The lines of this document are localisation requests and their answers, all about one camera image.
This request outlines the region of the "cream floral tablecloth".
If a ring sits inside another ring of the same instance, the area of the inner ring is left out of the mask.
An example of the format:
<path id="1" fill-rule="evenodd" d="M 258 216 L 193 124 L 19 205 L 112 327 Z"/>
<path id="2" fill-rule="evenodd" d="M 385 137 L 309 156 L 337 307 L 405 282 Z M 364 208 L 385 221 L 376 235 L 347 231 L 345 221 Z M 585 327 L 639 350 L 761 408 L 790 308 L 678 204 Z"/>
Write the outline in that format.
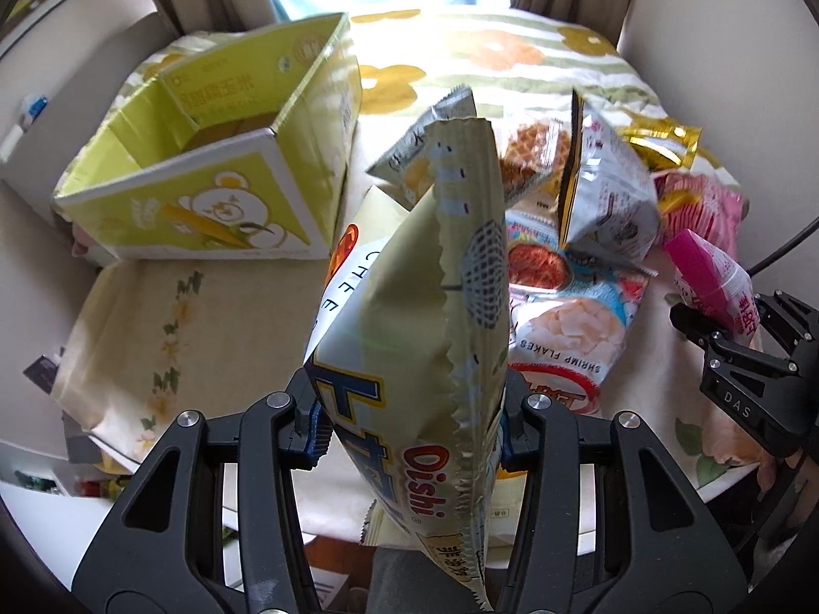
<path id="1" fill-rule="evenodd" d="M 329 283 L 315 262 L 125 260 L 104 270 L 72 329 L 54 395 L 86 431 L 141 462 L 186 409 L 243 412 L 284 387 L 310 355 L 314 322 L 344 305 L 364 269 L 349 259 L 386 243 L 405 211 L 369 191 L 347 229 L 353 249 Z M 676 457 L 704 499 L 726 491 L 764 450 L 700 391 L 701 352 L 669 320 L 675 268 L 648 258 L 643 301 L 626 346 L 601 384 L 595 417 L 634 410 Z M 351 539 L 372 489 L 349 454 L 333 449 L 297 484 L 312 534 Z"/>

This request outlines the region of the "small pink white packet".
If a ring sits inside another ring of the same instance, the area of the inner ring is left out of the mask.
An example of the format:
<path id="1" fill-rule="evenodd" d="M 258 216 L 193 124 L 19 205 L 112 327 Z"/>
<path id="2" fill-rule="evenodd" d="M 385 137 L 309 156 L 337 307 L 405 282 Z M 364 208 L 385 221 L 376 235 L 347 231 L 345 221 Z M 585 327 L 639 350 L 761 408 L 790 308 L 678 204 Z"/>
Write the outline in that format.
<path id="1" fill-rule="evenodd" d="M 663 244 L 683 301 L 716 320 L 741 345 L 757 335 L 759 313 L 748 273 L 725 251 L 690 229 Z"/>

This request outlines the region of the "pink marshmallow bag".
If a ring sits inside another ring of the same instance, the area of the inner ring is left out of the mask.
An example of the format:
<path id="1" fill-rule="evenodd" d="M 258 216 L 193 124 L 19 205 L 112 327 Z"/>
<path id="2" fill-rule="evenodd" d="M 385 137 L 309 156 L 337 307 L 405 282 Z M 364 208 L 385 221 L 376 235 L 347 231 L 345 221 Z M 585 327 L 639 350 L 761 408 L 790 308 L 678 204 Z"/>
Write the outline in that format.
<path id="1" fill-rule="evenodd" d="M 667 173 L 654 179 L 661 226 L 658 246 L 691 230 L 712 246 L 739 258 L 744 198 L 706 174 Z"/>

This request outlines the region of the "yellow-green cardboard box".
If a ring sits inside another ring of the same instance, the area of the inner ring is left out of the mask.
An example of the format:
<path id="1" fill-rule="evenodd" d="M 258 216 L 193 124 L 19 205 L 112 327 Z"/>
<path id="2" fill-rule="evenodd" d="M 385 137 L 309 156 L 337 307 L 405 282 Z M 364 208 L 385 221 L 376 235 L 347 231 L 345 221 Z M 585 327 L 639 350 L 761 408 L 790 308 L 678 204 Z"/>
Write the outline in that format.
<path id="1" fill-rule="evenodd" d="M 325 259 L 361 107 L 344 14 L 240 33 L 158 71 L 55 186 L 119 259 Z"/>

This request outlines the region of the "gold foil snack packet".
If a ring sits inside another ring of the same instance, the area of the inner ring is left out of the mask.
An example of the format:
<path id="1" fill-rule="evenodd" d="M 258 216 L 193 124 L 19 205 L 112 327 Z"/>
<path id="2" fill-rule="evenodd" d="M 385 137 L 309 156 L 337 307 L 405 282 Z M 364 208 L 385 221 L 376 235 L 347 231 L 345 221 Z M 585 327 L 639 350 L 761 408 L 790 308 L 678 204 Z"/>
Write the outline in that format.
<path id="1" fill-rule="evenodd" d="M 698 152 L 701 127 L 671 121 L 621 127 L 620 137 L 632 146 L 651 172 L 690 169 Z"/>

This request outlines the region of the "grey corn chips bag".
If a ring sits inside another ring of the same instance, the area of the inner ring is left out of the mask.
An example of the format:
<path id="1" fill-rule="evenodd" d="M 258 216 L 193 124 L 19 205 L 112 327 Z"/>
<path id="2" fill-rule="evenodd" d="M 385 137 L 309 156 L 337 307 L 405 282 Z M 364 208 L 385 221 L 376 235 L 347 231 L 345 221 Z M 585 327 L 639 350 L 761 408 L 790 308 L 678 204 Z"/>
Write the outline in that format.
<path id="1" fill-rule="evenodd" d="M 423 154 L 426 128 L 433 122 L 473 118 L 475 115 L 472 89 L 464 84 L 455 87 L 436 104 L 426 108 L 400 139 L 369 166 L 367 173 L 397 187 L 402 203 L 413 207 L 432 185 L 429 161 Z"/>

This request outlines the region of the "shrimp flakes snack bag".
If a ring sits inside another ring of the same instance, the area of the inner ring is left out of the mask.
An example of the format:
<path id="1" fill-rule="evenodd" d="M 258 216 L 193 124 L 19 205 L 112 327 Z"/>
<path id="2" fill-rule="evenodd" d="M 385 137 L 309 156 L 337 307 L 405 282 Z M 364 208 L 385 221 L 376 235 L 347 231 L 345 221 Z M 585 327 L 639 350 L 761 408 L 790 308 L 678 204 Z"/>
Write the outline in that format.
<path id="1" fill-rule="evenodd" d="M 558 247 L 556 228 L 509 211 L 508 364 L 530 391 L 591 416 L 626 346 L 648 277 Z"/>

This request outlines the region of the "Oishi cheese snack bag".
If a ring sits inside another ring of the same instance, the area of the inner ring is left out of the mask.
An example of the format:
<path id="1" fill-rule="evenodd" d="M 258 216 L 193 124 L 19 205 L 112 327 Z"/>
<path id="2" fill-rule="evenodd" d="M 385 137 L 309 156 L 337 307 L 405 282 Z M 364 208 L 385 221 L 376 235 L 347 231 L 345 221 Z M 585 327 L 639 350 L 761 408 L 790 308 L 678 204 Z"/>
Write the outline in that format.
<path id="1" fill-rule="evenodd" d="M 482 118 L 432 123 L 433 182 L 311 349 L 307 373 L 385 512 L 486 606 L 484 556 L 507 371 L 507 229 Z"/>

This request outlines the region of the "packaged round waffle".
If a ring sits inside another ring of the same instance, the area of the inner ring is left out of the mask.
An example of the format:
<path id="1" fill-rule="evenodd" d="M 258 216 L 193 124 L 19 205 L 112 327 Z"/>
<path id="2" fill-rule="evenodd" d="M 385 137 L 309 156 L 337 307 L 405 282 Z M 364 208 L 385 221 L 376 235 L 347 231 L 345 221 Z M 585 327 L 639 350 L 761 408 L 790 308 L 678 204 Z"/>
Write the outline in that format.
<path id="1" fill-rule="evenodd" d="M 505 204 L 534 197 L 555 203 L 572 146 L 569 125 L 554 119 L 521 125 L 500 157 Z"/>

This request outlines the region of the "white silver snack bag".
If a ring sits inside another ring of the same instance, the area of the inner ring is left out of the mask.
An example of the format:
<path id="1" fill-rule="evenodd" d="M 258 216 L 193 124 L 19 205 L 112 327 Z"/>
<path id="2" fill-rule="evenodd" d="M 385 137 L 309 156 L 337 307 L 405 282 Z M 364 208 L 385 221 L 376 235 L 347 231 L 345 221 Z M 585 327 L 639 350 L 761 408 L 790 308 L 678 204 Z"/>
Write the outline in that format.
<path id="1" fill-rule="evenodd" d="M 561 248 L 629 268 L 643 263 L 661 223 L 643 161 L 579 93 L 572 94 L 571 147 L 556 215 Z"/>

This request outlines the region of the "floral striped quilt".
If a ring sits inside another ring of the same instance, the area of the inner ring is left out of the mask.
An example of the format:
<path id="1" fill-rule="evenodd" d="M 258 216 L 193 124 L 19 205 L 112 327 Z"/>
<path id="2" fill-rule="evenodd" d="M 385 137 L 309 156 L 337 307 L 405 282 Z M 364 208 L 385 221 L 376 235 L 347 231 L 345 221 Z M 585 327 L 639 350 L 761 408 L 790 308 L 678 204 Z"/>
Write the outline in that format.
<path id="1" fill-rule="evenodd" d="M 489 118 L 563 118 L 577 92 L 616 127 L 698 137 L 597 32 L 457 6 L 183 36 L 133 71 L 89 150 L 129 173 L 267 127 L 283 151 L 343 165 L 358 118 L 419 113 L 461 84 Z"/>

